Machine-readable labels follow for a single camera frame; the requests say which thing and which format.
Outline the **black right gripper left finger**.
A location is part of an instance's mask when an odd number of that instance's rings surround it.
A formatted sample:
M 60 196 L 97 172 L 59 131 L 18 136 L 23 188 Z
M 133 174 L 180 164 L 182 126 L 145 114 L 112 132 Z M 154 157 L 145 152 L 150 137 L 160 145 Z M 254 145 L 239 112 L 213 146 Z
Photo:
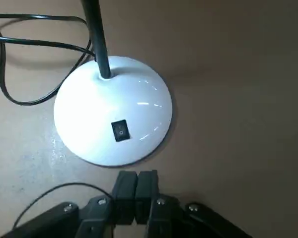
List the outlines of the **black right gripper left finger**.
M 4 238 L 112 238 L 118 223 L 130 225 L 134 219 L 134 201 L 138 176 L 120 171 L 111 193 L 87 183 L 82 186 L 102 192 L 79 208 L 63 202 L 19 225 L 18 217 Z

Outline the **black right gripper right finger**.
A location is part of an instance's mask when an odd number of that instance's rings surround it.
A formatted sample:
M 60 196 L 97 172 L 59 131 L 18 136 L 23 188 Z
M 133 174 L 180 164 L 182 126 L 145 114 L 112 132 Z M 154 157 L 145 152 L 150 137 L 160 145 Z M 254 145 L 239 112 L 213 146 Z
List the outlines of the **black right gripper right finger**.
M 136 188 L 136 222 L 147 238 L 248 238 L 250 235 L 199 202 L 181 207 L 159 192 L 156 170 L 142 171 Z

